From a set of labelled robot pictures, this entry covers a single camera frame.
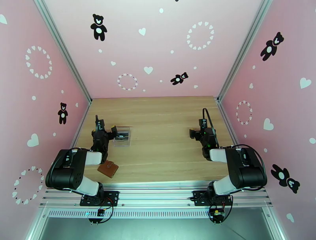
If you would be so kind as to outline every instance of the floor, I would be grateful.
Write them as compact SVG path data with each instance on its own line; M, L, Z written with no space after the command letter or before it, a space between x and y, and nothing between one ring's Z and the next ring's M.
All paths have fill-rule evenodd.
M272 240L261 208L233 208L222 225L204 219L49 218L40 240Z
M111 179L86 166L85 176L93 181L156 182L182 180L218 180L228 174L227 165L207 161L201 144L190 139L189 129L199 129L202 109L209 110L219 144L232 140L213 97L149 97L94 99L83 124L77 147L92 146L91 131L95 115L112 125L129 126L129 147L109 143L108 160L119 166Z

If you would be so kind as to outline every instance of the brown wallet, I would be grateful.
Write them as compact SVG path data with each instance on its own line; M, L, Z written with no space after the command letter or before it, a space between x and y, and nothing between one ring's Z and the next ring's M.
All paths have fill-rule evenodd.
M118 168L118 165L114 164L114 162L106 160L104 164L98 167L98 171L109 178L113 178Z

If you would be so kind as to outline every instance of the wooden tabletop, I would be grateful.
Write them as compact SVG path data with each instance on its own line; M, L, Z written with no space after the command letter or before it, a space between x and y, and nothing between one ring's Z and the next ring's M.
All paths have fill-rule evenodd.
M232 140L213 97L144 97L94 99L77 147L92 146L91 131L95 115L104 119L106 130L112 125L129 126L129 147L109 143L108 160L119 166L111 179L86 166L84 175L93 181L156 182L180 180L217 180L228 174L224 163L207 161L201 143L190 139L189 129L199 129L202 109L209 110L221 146Z

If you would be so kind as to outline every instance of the pink wall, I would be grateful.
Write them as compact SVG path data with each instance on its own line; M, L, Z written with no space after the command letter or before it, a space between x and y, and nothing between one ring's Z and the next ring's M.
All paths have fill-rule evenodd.
M69 148L87 107L33 1L0 3L0 85L0 239L24 239L46 173ZM66 124L59 124L61 102Z
M264 159L267 192L292 240L316 239L315 8L313 0L273 1L224 98L239 142L253 146ZM263 61L260 53L277 32L284 41ZM292 178L286 171L275 174L284 178L284 187L271 174L273 164ZM296 194L293 179L300 183Z
M126 98L216 96L261 0L45 2L92 98ZM93 14L104 17L104 41Z

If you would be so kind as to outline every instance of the black teddy bear sticker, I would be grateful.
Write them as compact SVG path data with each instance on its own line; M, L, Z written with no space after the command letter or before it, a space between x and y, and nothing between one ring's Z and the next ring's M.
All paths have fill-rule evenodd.
M60 110L58 111L59 115L59 124L66 124L66 116L68 116L68 112L66 111L67 104L60 103Z
M275 170L271 169L271 174L277 180L279 180L279 184L282 187L289 186L289 188L296 194L298 189L299 189L300 183L298 181L290 178L289 171L286 168L283 168L283 170L282 170L279 166L277 166L275 164L273 164L272 167Z
M172 85L177 85L178 83L183 83L183 80L188 78L189 76L187 75L186 72L184 72L182 75L177 74L175 78L172 78L170 82L172 82Z
M103 17L100 15L93 14L94 23L91 25L91 29L94 30L94 38L96 40L99 39L101 41L104 41L105 35L104 33L107 32L106 27L102 24L103 23Z
M274 56L275 53L277 52L277 45L279 45L283 41L284 41L283 36L281 35L280 32L278 32L273 40L269 40L266 43L267 46L262 50L260 54L261 57L264 55L262 60L266 61L271 55Z

